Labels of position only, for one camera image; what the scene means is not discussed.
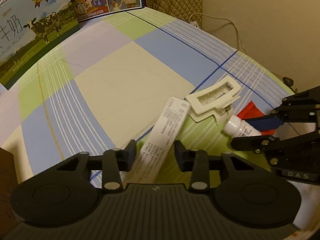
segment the power plug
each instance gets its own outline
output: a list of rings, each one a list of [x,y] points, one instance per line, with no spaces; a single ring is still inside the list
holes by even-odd
[[[190,25],[192,25],[192,26],[194,26],[194,27],[196,27],[196,28],[198,28],[198,29],[201,30],[200,25],[197,23],[197,21],[192,21],[192,22],[190,23]]]

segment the wall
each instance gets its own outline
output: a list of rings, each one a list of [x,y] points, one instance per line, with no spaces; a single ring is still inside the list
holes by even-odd
[[[320,0],[203,0],[203,13],[232,20],[247,54],[299,91],[320,85]],[[205,31],[238,48],[225,24],[203,17]]]

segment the white wire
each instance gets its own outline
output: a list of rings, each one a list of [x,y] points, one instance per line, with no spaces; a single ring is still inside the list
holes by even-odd
[[[237,29],[236,25],[235,25],[232,21],[230,21],[229,19],[225,19],[225,18],[213,17],[213,16],[206,15],[206,14],[203,14],[203,13],[193,13],[193,14],[191,14],[190,17],[189,17],[189,23],[191,22],[191,18],[192,18],[192,16],[194,16],[194,15],[203,15],[203,16],[206,16],[206,17],[209,17],[209,18],[212,18],[212,19],[225,20],[225,21],[228,21],[229,23],[231,23],[231,24],[233,25],[233,27],[235,28],[235,30],[236,30],[237,38],[238,38],[238,40],[240,41],[240,44],[241,44],[241,46],[242,46],[242,48],[243,48],[243,50],[244,50],[244,53],[247,54],[247,52],[245,51],[244,45],[243,45],[243,43],[242,43],[242,40],[240,39],[240,35],[239,35],[239,32],[238,32],[238,29]]]

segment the dark wooden object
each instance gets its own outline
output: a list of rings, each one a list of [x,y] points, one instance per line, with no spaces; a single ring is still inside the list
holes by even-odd
[[[0,148],[0,237],[17,224],[10,205],[10,194],[17,184],[13,155]]]

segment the red packet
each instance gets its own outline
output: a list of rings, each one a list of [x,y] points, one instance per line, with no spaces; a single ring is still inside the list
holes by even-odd
[[[247,106],[237,115],[240,119],[249,119],[264,116],[264,114],[250,101]],[[261,131],[262,135],[274,135],[275,130]]]

